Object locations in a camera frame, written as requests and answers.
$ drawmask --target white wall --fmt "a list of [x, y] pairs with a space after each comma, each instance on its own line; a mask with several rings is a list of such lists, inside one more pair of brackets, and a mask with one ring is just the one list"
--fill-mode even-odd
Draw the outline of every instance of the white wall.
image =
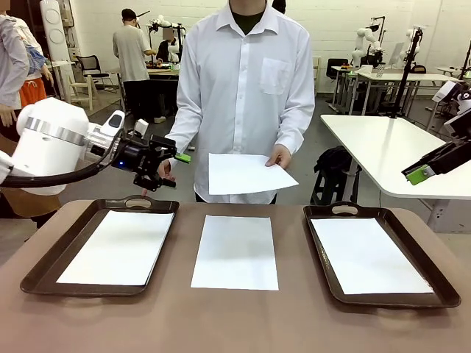
[[[470, 12], [465, 3], [471, 0], [287, 0], [287, 13], [310, 33], [313, 56], [322, 58], [319, 91], [333, 90], [333, 83], [325, 76], [327, 59], [351, 59], [356, 31], [367, 26], [371, 17], [386, 16], [388, 29], [383, 43], [385, 59], [398, 42], [406, 39], [406, 30], [414, 24], [428, 26], [417, 60], [430, 66], [462, 65], [465, 50], [471, 39]], [[226, 0], [71, 0], [79, 46], [82, 55], [98, 55], [104, 69], [114, 68], [118, 60], [113, 56], [111, 38], [121, 26], [121, 10], [131, 7], [138, 13], [151, 10], [142, 18], [141, 25], [159, 14], [170, 21], [181, 22], [190, 29], [199, 19], [220, 7]], [[155, 48], [161, 34], [154, 35]]]
[[428, 67], [463, 66], [471, 40], [470, 5], [471, 0], [442, 0]]

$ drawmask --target shirt collar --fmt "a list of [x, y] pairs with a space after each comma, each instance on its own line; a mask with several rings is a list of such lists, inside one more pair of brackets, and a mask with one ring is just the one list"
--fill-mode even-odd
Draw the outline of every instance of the shirt collar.
[[[263, 13], [262, 19], [252, 30], [252, 34], [263, 33], [266, 30], [271, 30], [278, 34], [278, 19], [274, 10], [270, 4], [267, 3], [265, 12]], [[226, 6], [221, 9], [216, 19], [216, 31], [219, 31], [222, 27], [230, 26], [233, 30], [240, 32], [237, 23], [234, 21], [233, 13], [230, 10], [229, 2]]]

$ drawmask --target hand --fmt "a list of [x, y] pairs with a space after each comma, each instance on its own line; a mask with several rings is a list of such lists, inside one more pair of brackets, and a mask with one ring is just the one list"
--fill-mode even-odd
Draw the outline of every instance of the hand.
[[47, 66], [43, 66], [43, 68], [41, 69], [41, 73], [51, 83], [51, 85], [54, 86], [54, 77], [52, 76], [51, 71], [49, 71]]
[[281, 168], [287, 169], [291, 162], [291, 153], [283, 145], [275, 145], [273, 148], [272, 156], [269, 161], [265, 164], [267, 167], [278, 164]]
[[171, 165], [169, 160], [164, 160], [160, 165], [159, 165], [159, 177], [162, 179], [167, 179], [170, 180], [171, 182], [175, 181], [175, 177], [171, 175]]
[[13, 121], [16, 121], [14, 109], [12, 107], [8, 107], [7, 105], [0, 104], [0, 118], [3, 126], [12, 126]]

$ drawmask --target robotic arm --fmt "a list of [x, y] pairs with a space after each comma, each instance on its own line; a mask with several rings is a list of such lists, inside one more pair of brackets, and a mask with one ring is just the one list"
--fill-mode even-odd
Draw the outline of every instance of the robotic arm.
[[[381, 29], [380, 32], [380, 39], [377, 40], [375, 35], [373, 34], [374, 32], [379, 30], [379, 26], [375, 25], [375, 20], [379, 18], [372, 18], [372, 23], [369, 27], [366, 28], [360, 28], [357, 31], [357, 38], [356, 38], [356, 44], [355, 44], [355, 51], [352, 53], [353, 57], [353, 65], [356, 68], [359, 68], [361, 66], [361, 59], [365, 56], [368, 55], [370, 48], [372, 47], [372, 54], [378, 57], [378, 64], [380, 61], [383, 59], [383, 50], [381, 48], [381, 35], [383, 34], [383, 29]], [[365, 50], [364, 48], [364, 40], [368, 40], [368, 42], [371, 43], [370, 47], [368, 48], [368, 51]]]
[[433, 100], [458, 104], [458, 115], [444, 125], [454, 141], [425, 155], [403, 171], [412, 185], [449, 173], [471, 160], [471, 90], [460, 83], [447, 82]]
[[[408, 40], [408, 45], [407, 45], [407, 49], [400, 52], [400, 59], [402, 61], [402, 63], [404, 63], [407, 59], [407, 56], [409, 55], [409, 53], [411, 52], [411, 49], [412, 49], [412, 42], [414, 41], [414, 37], [415, 37], [415, 34], [418, 30], [421, 30], [422, 32], [425, 31], [425, 26], [414, 26], [413, 29], [409, 29], [406, 33], [406, 36], [407, 36], [407, 40]], [[417, 54], [420, 53], [420, 43], [418, 43], [416, 45], [416, 48], [415, 48], [415, 52], [414, 52], [414, 58], [413, 60], [415, 60], [415, 57]]]
[[[85, 111], [49, 98], [25, 107], [18, 117], [21, 136], [13, 156], [0, 151], [0, 185], [25, 188], [38, 195], [56, 195], [67, 184], [98, 174], [108, 166], [136, 173], [134, 184], [156, 191], [175, 183], [158, 176], [159, 165], [169, 158], [189, 163], [179, 155], [173, 140], [150, 136], [148, 124], [138, 121], [124, 134], [124, 113], [114, 112], [103, 125], [90, 124]], [[79, 160], [92, 162], [75, 171]]]
[[175, 24], [167, 21], [163, 15], [159, 15], [156, 20], [150, 21], [150, 30], [158, 32], [159, 28], [173, 28], [177, 30], [177, 45], [169, 47], [169, 51], [173, 54], [177, 54], [179, 61], [182, 59], [183, 52], [183, 39], [186, 36], [186, 30], [182, 24]]

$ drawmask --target person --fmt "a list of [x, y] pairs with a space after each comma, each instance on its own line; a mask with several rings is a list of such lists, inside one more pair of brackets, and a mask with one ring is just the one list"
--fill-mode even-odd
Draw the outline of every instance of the person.
[[15, 110], [21, 109], [18, 92], [29, 70], [26, 48], [15, 20], [7, 16], [8, 8], [0, 8], [0, 116], [5, 127], [16, 121]]
[[162, 63], [179, 63], [178, 52], [180, 47], [177, 41], [176, 38], [173, 38], [173, 40], [163, 40], [157, 51], [157, 59], [161, 60]]
[[[208, 155], [261, 154], [288, 168], [314, 112], [308, 32], [265, 0], [229, 0], [188, 33], [178, 87], [179, 110], [167, 138], [185, 151], [197, 134], [198, 202], [270, 204], [276, 191], [209, 194]], [[160, 177], [174, 180], [167, 160]]]
[[[39, 54], [43, 55], [43, 49], [41, 45], [36, 40], [35, 36], [31, 33], [28, 25], [21, 18], [14, 18], [16, 20], [15, 28], [18, 31], [22, 41], [32, 46]], [[44, 64], [40, 70], [37, 70], [35, 73], [29, 75], [26, 78], [23, 87], [20, 90], [21, 98], [21, 107], [25, 107], [29, 104], [34, 104], [40, 100], [46, 99], [46, 89], [44, 87], [44, 82], [42, 76], [46, 78], [51, 85], [54, 85], [54, 78], [52, 77], [51, 71], [47, 68], [47, 65]]]
[[[17, 21], [7, 16], [9, 8], [0, 7], [0, 150], [13, 154], [19, 139], [16, 133], [15, 110], [21, 109], [19, 91], [26, 81], [29, 60]], [[22, 190], [2, 188], [13, 212], [31, 218], [41, 228], [60, 208], [56, 196], [37, 196]]]
[[286, 11], [286, 0], [273, 0], [273, 8], [285, 14]]
[[[114, 55], [119, 58], [127, 103], [134, 118], [150, 122], [153, 118], [152, 86], [146, 67], [146, 55], [156, 55], [157, 52], [151, 49], [144, 32], [137, 28], [138, 18], [135, 12], [124, 9], [121, 15], [123, 27], [113, 35], [113, 50]], [[161, 116], [155, 118], [154, 122], [159, 124], [165, 120]]]

